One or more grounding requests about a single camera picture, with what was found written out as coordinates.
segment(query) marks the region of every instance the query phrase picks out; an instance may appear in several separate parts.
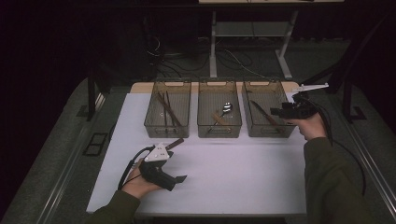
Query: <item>floor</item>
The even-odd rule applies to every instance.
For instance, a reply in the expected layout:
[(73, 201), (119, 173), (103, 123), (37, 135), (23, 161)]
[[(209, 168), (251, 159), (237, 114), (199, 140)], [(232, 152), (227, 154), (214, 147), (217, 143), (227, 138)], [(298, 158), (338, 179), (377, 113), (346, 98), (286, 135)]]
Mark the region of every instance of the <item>floor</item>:
[[(168, 56), (158, 66), (158, 77), (208, 77), (208, 47), (202, 40), (200, 53), (193, 57), (182, 52), (168, 49)], [(279, 77), (280, 67), (274, 50), (281, 41), (277, 39), (243, 39), (218, 42), (218, 76), (235, 77)], [(286, 53), (286, 60), (293, 75), (293, 81), (303, 82), (318, 72), (337, 62), (347, 49), (344, 40), (293, 41)], [(327, 77), (318, 81), (323, 84)], [(111, 130), (117, 122), (128, 86), (114, 86), (110, 93), (98, 98), (97, 113), (92, 121), (85, 116), (87, 105), (87, 80), (81, 82), (70, 96), (64, 112), (52, 130), (46, 144), (29, 175), (9, 207), (2, 223), (84, 223), (89, 216), (85, 212), (101, 163), (106, 155), (106, 147), (111, 139)], [(396, 138), (384, 121), (368, 103), (358, 88), (353, 89), (352, 104), (362, 109), (366, 120), (356, 120), (349, 124), (340, 114), (342, 92), (328, 95), (324, 91), (312, 91), (314, 102), (323, 105), (332, 119), (334, 139), (349, 148), (359, 158), (360, 148), (367, 149), (376, 162), (388, 189), (396, 189)], [(107, 133), (102, 153), (98, 157), (87, 157), (82, 151), (94, 133)], [(358, 187), (362, 187), (359, 166), (343, 149), (337, 151), (350, 161), (353, 178)], [(384, 203), (383, 194), (378, 191), (375, 175), (366, 168), (365, 198), (378, 223), (396, 223), (396, 218)], [(305, 224), (300, 217), (239, 217), (239, 218), (170, 218), (156, 217), (150, 220), (138, 219), (144, 223), (289, 223)]]

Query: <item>white table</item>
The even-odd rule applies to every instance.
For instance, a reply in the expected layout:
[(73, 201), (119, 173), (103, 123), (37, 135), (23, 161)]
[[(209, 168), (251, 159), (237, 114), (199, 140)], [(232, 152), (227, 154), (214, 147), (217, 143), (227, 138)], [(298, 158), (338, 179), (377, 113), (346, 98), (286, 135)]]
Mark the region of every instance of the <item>white table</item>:
[[(251, 138), (243, 126), (238, 138), (198, 137), (198, 94), (191, 94), (190, 137), (173, 148), (163, 170), (187, 175), (172, 191), (150, 193), (137, 216), (287, 216), (305, 213), (304, 138)], [(87, 212), (108, 204), (129, 160), (142, 148), (176, 139), (149, 138), (143, 125), (150, 93), (127, 95), (97, 178)]]

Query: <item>dark green sleeve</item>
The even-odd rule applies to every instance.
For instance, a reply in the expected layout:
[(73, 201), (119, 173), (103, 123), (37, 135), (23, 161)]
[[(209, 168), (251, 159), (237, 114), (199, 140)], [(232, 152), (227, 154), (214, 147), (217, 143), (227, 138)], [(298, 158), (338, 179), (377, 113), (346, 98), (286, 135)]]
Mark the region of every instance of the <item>dark green sleeve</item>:
[(304, 156), (309, 224), (374, 223), (366, 201), (349, 178), (347, 161), (327, 138), (308, 141)]
[(131, 224), (139, 204), (136, 197), (117, 190), (110, 203), (96, 210), (86, 224)]

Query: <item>person's right hand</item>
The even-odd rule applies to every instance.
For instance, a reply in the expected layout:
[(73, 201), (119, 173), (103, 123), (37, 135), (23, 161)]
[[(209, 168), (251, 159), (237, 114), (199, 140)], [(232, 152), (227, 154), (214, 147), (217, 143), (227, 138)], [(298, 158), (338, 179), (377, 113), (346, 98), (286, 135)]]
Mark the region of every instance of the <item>person's right hand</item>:
[(327, 137), (324, 123), (319, 113), (308, 119), (285, 119), (285, 121), (297, 125), (300, 128), (300, 133), (307, 141), (317, 137)]

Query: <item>desk leg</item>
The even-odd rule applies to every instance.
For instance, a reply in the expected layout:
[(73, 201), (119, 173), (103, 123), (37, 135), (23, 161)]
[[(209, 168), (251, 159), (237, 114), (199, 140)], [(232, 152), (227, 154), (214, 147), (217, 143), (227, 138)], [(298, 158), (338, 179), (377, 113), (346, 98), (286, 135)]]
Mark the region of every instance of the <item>desk leg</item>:
[(212, 16), (212, 36), (210, 38), (210, 76), (217, 77), (218, 69), (216, 67), (216, 11)]
[(298, 15), (298, 11), (294, 11), (293, 14), (291, 15), (288, 28), (286, 29), (286, 33), (284, 35), (282, 48), (276, 50), (277, 61), (279, 62), (280, 68), (282, 69), (285, 79), (292, 79), (291, 72), (289, 70), (288, 64), (286, 63), (284, 56), (285, 56), (286, 48), (288, 47), (291, 38), (291, 33), (293, 32), (294, 29), (294, 24), (297, 20), (297, 15)]

